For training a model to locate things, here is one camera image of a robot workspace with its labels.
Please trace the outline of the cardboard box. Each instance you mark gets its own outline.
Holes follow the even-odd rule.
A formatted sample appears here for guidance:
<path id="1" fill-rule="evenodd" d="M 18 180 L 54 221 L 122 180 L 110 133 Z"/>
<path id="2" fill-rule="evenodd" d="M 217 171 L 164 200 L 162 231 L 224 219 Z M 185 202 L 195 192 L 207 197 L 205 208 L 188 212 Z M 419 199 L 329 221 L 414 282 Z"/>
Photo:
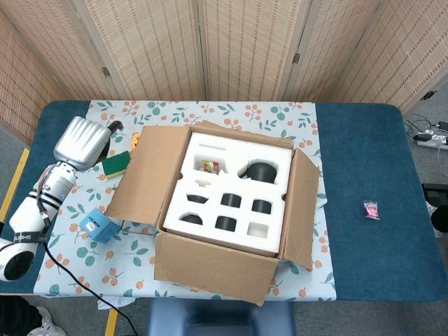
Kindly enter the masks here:
<path id="1" fill-rule="evenodd" d="M 279 252 L 259 255 L 169 233 L 163 228 L 193 133 L 292 150 Z M 262 305 L 281 260 L 312 266 L 319 169 L 292 140 L 202 121 L 193 126 L 146 126 L 119 185 L 148 194 L 148 216 L 158 229 L 153 277 Z"/>

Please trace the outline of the white foam insert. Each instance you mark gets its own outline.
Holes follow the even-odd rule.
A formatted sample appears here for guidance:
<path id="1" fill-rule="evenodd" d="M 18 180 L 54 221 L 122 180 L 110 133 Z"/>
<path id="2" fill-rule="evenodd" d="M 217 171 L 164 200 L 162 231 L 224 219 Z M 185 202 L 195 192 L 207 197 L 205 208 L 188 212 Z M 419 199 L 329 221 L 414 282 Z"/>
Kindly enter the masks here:
<path id="1" fill-rule="evenodd" d="M 292 150 L 261 143 L 193 133 L 181 167 L 163 228 L 169 233 L 273 257 L 279 252 L 284 221 L 284 195 L 288 189 Z M 202 170 L 202 160 L 219 162 L 219 174 Z M 274 184 L 239 178 L 249 160 L 266 160 L 278 166 Z M 224 193 L 241 197 L 239 208 L 221 204 Z M 207 197 L 205 204 L 190 202 L 187 195 Z M 252 211 L 254 200 L 272 203 L 271 214 Z M 202 225 L 180 220 L 197 214 Z M 234 232 L 215 228 L 219 216 L 235 218 Z"/>

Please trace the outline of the floral print tablecloth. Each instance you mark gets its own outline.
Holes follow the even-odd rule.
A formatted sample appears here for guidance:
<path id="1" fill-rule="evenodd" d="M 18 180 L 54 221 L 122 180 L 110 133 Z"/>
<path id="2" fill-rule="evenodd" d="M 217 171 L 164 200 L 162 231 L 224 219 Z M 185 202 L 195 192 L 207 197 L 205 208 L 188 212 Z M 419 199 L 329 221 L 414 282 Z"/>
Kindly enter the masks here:
<path id="1" fill-rule="evenodd" d="M 235 130 L 289 138 L 316 166 L 321 165 L 316 107 L 302 102 L 231 101 L 56 101 L 47 105 L 38 123 L 31 161 L 51 154 L 51 122 L 66 127 L 74 116 L 101 125 L 123 123 L 111 141 L 111 155 L 128 151 L 134 132 L 145 126 L 184 126 L 209 121 Z M 50 253 L 42 261 L 34 292 L 56 297 L 84 295 L 88 288 L 106 297 L 211 298 L 195 288 L 156 281 L 155 236 L 117 234 L 98 244 L 81 229 L 91 210 L 104 211 L 119 177 L 107 179 L 101 165 L 80 174 L 70 196 L 59 210 L 49 241 Z M 311 269 L 282 260 L 268 288 L 271 300 L 334 300 L 335 280 L 324 206 L 324 185 L 318 187 L 314 219 Z"/>

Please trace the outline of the black equipment case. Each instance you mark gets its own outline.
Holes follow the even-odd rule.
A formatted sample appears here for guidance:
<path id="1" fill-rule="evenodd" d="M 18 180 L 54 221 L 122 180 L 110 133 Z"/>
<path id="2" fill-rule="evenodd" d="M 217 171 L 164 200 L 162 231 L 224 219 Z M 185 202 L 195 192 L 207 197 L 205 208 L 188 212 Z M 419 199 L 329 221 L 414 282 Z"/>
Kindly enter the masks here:
<path id="1" fill-rule="evenodd" d="M 448 211 L 448 184 L 422 183 L 421 187 L 430 215 L 437 209 Z"/>

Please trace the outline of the green yellow sponge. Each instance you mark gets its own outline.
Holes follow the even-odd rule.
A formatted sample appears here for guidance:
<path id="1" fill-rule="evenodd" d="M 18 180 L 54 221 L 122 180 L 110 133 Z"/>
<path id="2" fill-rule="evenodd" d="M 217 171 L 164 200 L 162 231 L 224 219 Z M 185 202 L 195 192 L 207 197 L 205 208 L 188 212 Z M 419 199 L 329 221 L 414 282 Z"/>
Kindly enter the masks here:
<path id="1" fill-rule="evenodd" d="M 124 151 L 120 154 L 106 158 L 101 162 L 104 175 L 107 179 L 123 174 L 130 163 L 130 152 Z"/>

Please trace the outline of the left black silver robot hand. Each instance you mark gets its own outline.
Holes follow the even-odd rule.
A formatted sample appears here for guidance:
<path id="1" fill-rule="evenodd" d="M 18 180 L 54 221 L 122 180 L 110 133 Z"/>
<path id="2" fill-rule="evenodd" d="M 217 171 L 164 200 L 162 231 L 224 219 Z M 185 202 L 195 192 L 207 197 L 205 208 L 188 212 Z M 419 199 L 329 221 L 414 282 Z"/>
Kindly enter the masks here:
<path id="1" fill-rule="evenodd" d="M 71 165 L 78 172 L 87 171 L 106 159 L 111 137 L 122 129 L 120 121 L 113 121 L 105 127 L 75 116 L 55 146 L 55 159 Z"/>

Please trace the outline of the bamboo folding screen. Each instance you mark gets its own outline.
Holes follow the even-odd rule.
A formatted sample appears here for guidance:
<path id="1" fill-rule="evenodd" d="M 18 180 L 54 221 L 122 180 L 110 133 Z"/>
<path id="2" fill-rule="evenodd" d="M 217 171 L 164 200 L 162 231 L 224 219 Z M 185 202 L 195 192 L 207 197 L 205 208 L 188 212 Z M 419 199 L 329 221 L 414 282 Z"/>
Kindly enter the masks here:
<path id="1" fill-rule="evenodd" d="M 447 76 L 448 0 L 0 0 L 0 126 L 27 143 L 55 100 L 406 113 Z"/>

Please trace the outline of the black trouser leg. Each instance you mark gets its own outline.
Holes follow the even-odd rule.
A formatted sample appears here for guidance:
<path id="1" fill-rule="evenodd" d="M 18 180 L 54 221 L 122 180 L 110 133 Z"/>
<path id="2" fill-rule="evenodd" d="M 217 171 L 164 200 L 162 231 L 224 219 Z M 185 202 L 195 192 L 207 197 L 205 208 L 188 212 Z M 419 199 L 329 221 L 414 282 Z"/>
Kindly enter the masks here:
<path id="1" fill-rule="evenodd" d="M 0 334 L 27 336 L 42 327 L 39 310 L 16 295 L 0 296 Z"/>

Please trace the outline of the blue velvet table cover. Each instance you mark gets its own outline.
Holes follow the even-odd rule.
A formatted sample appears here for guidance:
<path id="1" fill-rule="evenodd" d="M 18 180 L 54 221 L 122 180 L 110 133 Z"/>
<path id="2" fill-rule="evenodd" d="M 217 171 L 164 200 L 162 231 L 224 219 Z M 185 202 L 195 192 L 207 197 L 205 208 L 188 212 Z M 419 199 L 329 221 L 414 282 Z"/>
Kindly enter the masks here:
<path id="1" fill-rule="evenodd" d="M 316 113 L 334 300 L 445 299 L 447 273 L 400 111 L 387 104 L 317 103 Z M 64 129 L 49 124 L 54 146 Z M 30 154 L 10 216 L 53 160 L 53 152 L 37 162 Z M 365 217 L 364 200 L 378 202 L 380 220 Z M 0 295 L 35 294 L 45 256 L 39 247 L 26 275 L 0 281 Z"/>

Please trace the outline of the black teapot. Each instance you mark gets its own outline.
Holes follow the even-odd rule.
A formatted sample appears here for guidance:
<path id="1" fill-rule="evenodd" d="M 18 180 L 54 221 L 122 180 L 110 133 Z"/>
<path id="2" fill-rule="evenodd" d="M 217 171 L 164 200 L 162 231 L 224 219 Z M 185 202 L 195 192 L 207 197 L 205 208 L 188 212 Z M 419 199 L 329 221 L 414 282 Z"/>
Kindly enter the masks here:
<path id="1" fill-rule="evenodd" d="M 237 173 L 240 179 L 274 184 L 278 166 L 266 160 L 249 160 Z"/>

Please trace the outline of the small blue carton box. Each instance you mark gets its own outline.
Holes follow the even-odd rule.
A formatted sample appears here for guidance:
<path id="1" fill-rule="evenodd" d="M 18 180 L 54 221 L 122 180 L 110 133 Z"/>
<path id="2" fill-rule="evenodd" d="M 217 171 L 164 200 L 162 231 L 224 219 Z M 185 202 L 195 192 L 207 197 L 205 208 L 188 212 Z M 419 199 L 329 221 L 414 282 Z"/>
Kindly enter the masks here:
<path id="1" fill-rule="evenodd" d="M 121 230 L 123 220 L 106 216 L 97 208 L 80 221 L 81 229 L 95 242 L 107 244 Z"/>

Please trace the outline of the white sneaker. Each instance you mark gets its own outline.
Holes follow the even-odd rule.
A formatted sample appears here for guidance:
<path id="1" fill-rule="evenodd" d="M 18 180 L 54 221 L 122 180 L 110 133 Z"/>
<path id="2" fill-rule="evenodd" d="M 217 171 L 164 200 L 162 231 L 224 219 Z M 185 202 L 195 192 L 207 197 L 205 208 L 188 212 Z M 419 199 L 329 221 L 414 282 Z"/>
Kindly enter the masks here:
<path id="1" fill-rule="evenodd" d="M 41 315 L 41 326 L 33 329 L 27 336 L 67 336 L 65 331 L 55 325 L 50 312 L 45 307 L 37 307 Z"/>

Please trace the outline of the pink candy packet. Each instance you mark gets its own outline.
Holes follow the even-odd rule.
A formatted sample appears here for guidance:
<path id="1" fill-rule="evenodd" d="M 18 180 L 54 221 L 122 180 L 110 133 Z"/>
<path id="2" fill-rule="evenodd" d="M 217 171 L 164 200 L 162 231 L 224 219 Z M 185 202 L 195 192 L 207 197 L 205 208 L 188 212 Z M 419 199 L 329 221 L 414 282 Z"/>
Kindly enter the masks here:
<path id="1" fill-rule="evenodd" d="M 374 201 L 363 201 L 364 209 L 365 209 L 365 217 L 372 220 L 379 220 L 379 211 L 378 211 L 378 203 Z"/>

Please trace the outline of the white power strip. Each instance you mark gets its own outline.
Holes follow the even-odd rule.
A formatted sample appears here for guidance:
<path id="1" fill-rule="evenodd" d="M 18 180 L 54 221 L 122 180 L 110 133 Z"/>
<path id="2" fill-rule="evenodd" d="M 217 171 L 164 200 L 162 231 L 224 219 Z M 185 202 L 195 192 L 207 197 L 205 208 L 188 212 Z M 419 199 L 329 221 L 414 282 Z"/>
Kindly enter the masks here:
<path id="1" fill-rule="evenodd" d="M 429 133 L 417 133 L 412 138 L 419 146 L 448 150 L 448 136 Z"/>

